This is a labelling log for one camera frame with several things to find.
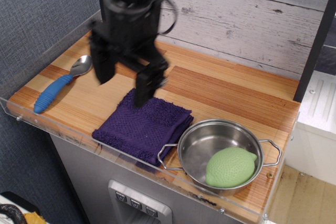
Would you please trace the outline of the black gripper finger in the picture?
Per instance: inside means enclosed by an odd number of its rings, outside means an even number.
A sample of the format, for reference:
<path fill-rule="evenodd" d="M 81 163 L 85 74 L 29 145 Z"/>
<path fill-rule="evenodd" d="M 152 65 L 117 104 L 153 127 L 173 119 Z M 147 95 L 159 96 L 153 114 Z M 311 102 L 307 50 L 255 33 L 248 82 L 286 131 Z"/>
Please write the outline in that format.
<path fill-rule="evenodd" d="M 134 92 L 134 106 L 145 105 L 153 98 L 156 90 L 162 86 L 164 75 L 162 71 L 143 70 L 137 74 Z"/>
<path fill-rule="evenodd" d="M 91 47 L 91 56 L 96 77 L 100 84 L 104 84 L 115 75 L 115 61 L 109 50 Z"/>

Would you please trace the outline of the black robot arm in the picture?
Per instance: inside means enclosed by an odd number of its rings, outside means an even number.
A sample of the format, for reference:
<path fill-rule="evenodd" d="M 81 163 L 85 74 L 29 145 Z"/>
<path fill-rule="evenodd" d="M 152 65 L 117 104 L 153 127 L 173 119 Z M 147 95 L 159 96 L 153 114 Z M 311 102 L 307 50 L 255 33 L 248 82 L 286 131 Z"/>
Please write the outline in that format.
<path fill-rule="evenodd" d="M 117 62 L 136 72 L 134 105 L 142 107 L 164 81 L 168 63 L 155 47 L 163 0 L 103 0 L 105 18 L 91 24 L 90 51 L 100 83 Z"/>

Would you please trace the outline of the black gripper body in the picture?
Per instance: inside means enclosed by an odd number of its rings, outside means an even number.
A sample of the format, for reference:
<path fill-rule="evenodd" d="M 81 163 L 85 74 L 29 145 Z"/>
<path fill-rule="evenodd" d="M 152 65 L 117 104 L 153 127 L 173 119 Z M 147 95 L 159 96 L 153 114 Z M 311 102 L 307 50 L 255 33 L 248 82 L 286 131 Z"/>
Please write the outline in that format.
<path fill-rule="evenodd" d="M 162 71 L 164 75 L 168 63 L 154 45 L 162 1 L 128 4 L 104 0 L 106 20 L 92 23 L 90 48 L 109 50 L 116 63 L 124 64 L 137 74 L 152 70 Z"/>

